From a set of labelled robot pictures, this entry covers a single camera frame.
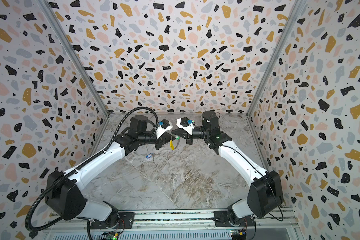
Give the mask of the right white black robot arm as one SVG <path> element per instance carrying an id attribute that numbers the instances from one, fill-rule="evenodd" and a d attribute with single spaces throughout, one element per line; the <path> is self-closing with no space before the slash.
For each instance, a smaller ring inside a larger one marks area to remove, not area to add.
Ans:
<path id="1" fill-rule="evenodd" d="M 284 202 L 280 175 L 267 171 L 240 150 L 233 139 L 221 130 L 215 111 L 202 114 L 201 126 L 196 127 L 194 121 L 187 117 L 177 119 L 176 126 L 178 128 L 172 131 L 174 135 L 185 139 L 188 145 L 192 145 L 194 139 L 203 139 L 211 150 L 234 167 L 250 187 L 245 199 L 228 207 L 232 223 L 250 215 L 263 218 Z"/>

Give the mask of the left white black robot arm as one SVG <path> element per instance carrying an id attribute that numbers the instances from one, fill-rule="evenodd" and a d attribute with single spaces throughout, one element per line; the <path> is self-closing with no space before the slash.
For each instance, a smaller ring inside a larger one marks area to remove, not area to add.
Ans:
<path id="1" fill-rule="evenodd" d="M 147 130 L 153 122 L 146 116 L 136 115 L 130 119 L 130 125 L 111 141 L 109 148 L 103 148 L 94 155 L 93 160 L 69 169 L 74 173 L 49 192 L 46 204 L 63 220 L 74 218 L 95 219 L 102 222 L 115 222 L 118 210 L 109 203 L 88 200 L 82 194 L 86 186 L 113 163 L 126 157 L 140 146 L 153 144 L 158 150 L 172 140 L 170 130 L 173 124 L 163 119 Z"/>

